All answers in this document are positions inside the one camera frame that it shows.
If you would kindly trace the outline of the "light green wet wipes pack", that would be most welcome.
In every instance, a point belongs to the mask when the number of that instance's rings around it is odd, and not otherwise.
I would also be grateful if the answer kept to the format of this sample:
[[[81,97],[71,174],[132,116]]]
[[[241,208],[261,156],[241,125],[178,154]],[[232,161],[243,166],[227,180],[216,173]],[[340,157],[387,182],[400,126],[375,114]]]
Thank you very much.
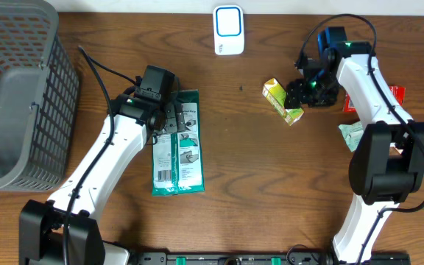
[[[362,123],[357,121],[354,124],[340,124],[339,129],[348,149],[354,152],[364,133]]]

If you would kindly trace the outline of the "red snack bag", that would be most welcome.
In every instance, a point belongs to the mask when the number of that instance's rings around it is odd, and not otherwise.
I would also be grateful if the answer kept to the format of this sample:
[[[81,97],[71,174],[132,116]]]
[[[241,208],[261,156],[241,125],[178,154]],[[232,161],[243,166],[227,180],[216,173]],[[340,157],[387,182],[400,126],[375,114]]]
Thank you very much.
[[[402,105],[405,99],[406,94],[406,88],[399,85],[390,85],[389,86],[390,91],[396,98],[397,102]],[[344,100],[344,106],[343,111],[346,113],[354,113],[356,112],[356,108],[354,107],[354,104],[350,98],[350,95],[346,93],[345,100]]]

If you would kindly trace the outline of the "dark green packet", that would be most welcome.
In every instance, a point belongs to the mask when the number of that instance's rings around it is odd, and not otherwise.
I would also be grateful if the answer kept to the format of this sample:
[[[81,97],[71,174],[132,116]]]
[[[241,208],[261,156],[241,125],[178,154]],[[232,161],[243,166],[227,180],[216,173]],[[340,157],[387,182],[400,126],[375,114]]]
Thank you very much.
[[[152,195],[172,196],[205,190],[200,143],[199,91],[181,91],[186,131],[164,133],[152,147]]]

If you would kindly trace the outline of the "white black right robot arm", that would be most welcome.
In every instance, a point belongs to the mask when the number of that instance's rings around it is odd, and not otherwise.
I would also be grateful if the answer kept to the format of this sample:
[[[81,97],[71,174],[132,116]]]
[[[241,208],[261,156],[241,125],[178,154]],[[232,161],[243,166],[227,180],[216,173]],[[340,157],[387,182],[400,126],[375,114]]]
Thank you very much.
[[[286,107],[326,105],[344,88],[363,133],[350,161],[353,198],[324,264],[365,264],[392,213],[424,208],[424,122],[398,103],[368,42],[337,40],[319,45],[319,59],[301,52],[295,63],[302,78],[288,84]]]

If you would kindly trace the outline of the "yellow green juice carton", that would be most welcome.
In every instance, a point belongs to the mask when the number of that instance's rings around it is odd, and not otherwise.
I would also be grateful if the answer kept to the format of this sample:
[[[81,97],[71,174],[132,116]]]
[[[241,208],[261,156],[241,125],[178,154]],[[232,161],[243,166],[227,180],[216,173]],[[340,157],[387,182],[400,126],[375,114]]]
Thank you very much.
[[[284,107],[286,91],[275,78],[264,83],[262,94],[289,126],[292,126],[303,116],[304,111],[301,108],[286,109]]]

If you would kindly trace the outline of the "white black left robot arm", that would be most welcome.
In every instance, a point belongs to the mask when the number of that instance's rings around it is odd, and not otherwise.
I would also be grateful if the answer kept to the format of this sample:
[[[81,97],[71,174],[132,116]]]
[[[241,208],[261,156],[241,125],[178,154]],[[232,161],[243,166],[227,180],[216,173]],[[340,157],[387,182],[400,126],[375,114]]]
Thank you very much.
[[[28,201],[19,217],[20,264],[129,264],[130,250],[102,239],[99,221],[130,161],[152,136],[178,131],[177,93],[167,100],[121,94],[114,114],[73,174],[46,202]]]

